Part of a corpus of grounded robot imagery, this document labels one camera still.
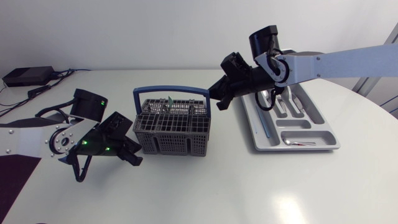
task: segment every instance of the black cable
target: black cable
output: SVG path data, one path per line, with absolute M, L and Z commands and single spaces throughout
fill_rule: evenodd
M 76 178 L 77 182 L 82 182 L 86 178 L 88 166 L 90 165 L 92 157 L 93 156 L 87 156 L 85 166 L 81 169 L 81 174 L 80 174 L 79 161 L 77 160 L 77 157 L 76 157 L 76 163 L 72 164 L 72 167 L 73 167 L 73 171 L 75 173 L 75 178 Z
M 38 117 L 41 117 L 43 114 L 45 114 L 45 113 L 47 113 L 47 112 L 49 112 L 49 111 L 59 110 L 60 108 L 64 108 L 64 107 L 66 107 L 66 106 L 70 106 L 70 105 L 72 105 L 74 102 L 76 102 L 76 100 L 77 100 L 77 99 L 75 98 L 75 99 L 73 99 L 73 100 L 71 100 L 71 101 L 68 101 L 68 102 L 66 102 L 66 103 L 62 103 L 62 104 L 60 104 L 60 105 L 55 105 L 55 106 L 51 106 L 51 107 L 49 107 L 49 108 L 44 108 L 44 109 L 40 110 L 40 111 L 35 115 L 35 117 L 38 118 Z
M 89 69 L 68 69 L 68 70 L 65 70 L 65 71 L 61 71 L 61 72 L 53 72 L 53 75 L 60 75 L 60 74 L 63 74 L 63 73 L 65 73 L 66 72 L 66 74 L 65 75 L 62 75 L 60 78 L 59 78 L 59 81 L 57 81 L 56 83 L 54 83 L 53 85 L 50 85 L 50 88 L 48 88 L 48 89 L 46 89 L 46 90 L 44 90 L 44 91 L 42 91 L 42 92 L 39 92 L 39 93 L 37 93 L 35 96 L 33 96 L 33 97 L 30 97 L 30 98 L 28 98 L 28 99 L 25 99 L 25 100 L 22 100 L 22 101 L 20 101 L 20 102 L 18 102 L 18 103 L 13 103 L 13 104 L 10 104 L 10 105 L 4 105 L 4 104 L 0 104 L 1 106 L 12 106 L 12 108 L 7 108 L 7 109 L 4 109 L 4 110 L 2 110 L 2 111 L 0 111 L 0 113 L 2 113 L 2 114 L 0 114 L 0 118 L 2 117 L 2 116 L 4 116 L 5 114 L 8 114 L 10 111 L 12 111 L 12 110 L 14 110 L 14 109 L 16 109 L 16 108 L 18 108 L 18 107 L 20 107 L 20 106 L 23 106 L 23 105 L 25 105 L 27 102 L 29 102 L 30 100 L 33 100 L 36 96 L 39 96 L 40 94 L 43 94 L 43 93 L 45 93 L 46 91 L 48 91 L 48 90 L 50 90 L 52 87 L 54 87 L 54 86 L 56 86 L 56 85 L 58 85 L 60 82 L 62 82 L 64 79 L 66 79 L 67 77 L 69 77 L 70 75 L 72 75 L 73 73 L 75 73 L 76 71 L 90 71 Z
M 6 86 L 5 87 L 3 87 L 1 90 L 0 90 L 0 93 L 3 91 L 3 89 L 5 89 L 5 88 L 7 88 Z
M 260 107 L 260 109 L 262 109 L 264 111 L 270 111 L 275 106 L 276 96 L 282 94 L 284 92 L 284 90 L 285 90 L 285 87 L 278 87 L 278 86 L 275 86 L 274 89 L 271 90 L 271 106 L 270 107 L 262 106 L 259 101 L 258 92 L 255 93 L 254 97 L 256 99 L 256 103 L 257 103 L 258 107 Z
M 276 52 L 278 52 L 278 53 L 280 53 L 281 55 L 283 55 L 284 53 L 281 51 L 281 50 L 279 50 L 279 49 L 274 49 Z
M 260 107 L 260 109 L 262 109 L 263 111 L 270 111 L 270 110 L 272 110 L 273 107 L 275 106 L 275 99 L 276 99 L 276 96 L 275 96 L 275 93 L 273 93 L 273 91 L 274 91 L 274 90 L 271 90 L 271 106 L 270 106 L 270 107 L 262 106 L 262 105 L 260 104 L 260 101 L 259 101 L 259 94 L 258 94 L 258 92 L 254 94 L 254 97 L 255 97 L 255 99 L 256 99 L 257 105 L 258 105 L 258 106 Z
M 68 119 L 67 114 L 65 114 L 65 112 L 63 112 L 61 109 L 55 109 L 55 111 L 58 111 L 58 112 L 63 116 L 65 122 L 66 122 L 67 124 L 69 124 L 69 119 Z

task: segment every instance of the cutlery basket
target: cutlery basket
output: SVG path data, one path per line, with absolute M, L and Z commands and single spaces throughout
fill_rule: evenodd
M 139 94 L 179 91 L 203 95 L 206 100 L 146 99 Z M 210 134 L 210 94 L 187 86 L 146 86 L 133 91 L 137 116 L 133 126 L 144 154 L 205 156 Z

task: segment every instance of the knife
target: knife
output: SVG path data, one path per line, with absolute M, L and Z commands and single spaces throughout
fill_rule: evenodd
M 293 100 L 294 104 L 296 105 L 297 109 L 301 113 L 305 113 L 304 108 L 303 108 L 303 104 L 301 103 L 300 99 L 297 98 L 296 95 L 292 94 L 292 100 Z

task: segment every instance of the gray cutlery tray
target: gray cutlery tray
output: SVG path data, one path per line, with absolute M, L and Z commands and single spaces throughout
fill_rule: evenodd
M 303 106 L 301 111 L 294 103 L 292 95 L 300 100 Z M 316 151 L 340 148 L 340 143 L 327 120 L 300 84 L 288 86 L 281 97 L 286 112 L 279 100 L 275 101 L 272 110 L 259 109 L 257 111 L 254 94 L 241 97 L 248 116 L 254 145 L 258 151 Z M 263 91 L 261 94 L 259 93 L 261 105 L 269 106 L 270 103 L 265 98 L 266 94 Z M 263 128 L 259 113 L 262 114 L 263 122 L 267 126 L 269 138 Z M 314 142 L 316 145 L 288 145 L 283 139 L 291 142 Z

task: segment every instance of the white table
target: white table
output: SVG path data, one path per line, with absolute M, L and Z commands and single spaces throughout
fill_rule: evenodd
M 221 70 L 79 72 L 0 123 L 66 102 L 75 88 L 107 97 L 104 119 L 118 111 L 134 121 L 135 87 L 208 88 L 222 75 Z M 75 181 L 72 167 L 42 159 L 4 223 L 396 223 L 398 121 L 328 81 L 303 86 L 340 149 L 258 153 L 241 100 L 226 111 L 212 100 L 206 157 L 139 152 L 144 157 L 139 167 L 117 157 L 94 157 L 83 183 Z M 7 90 L 0 102 L 23 100 L 31 88 Z M 128 136 L 136 140 L 132 131 Z

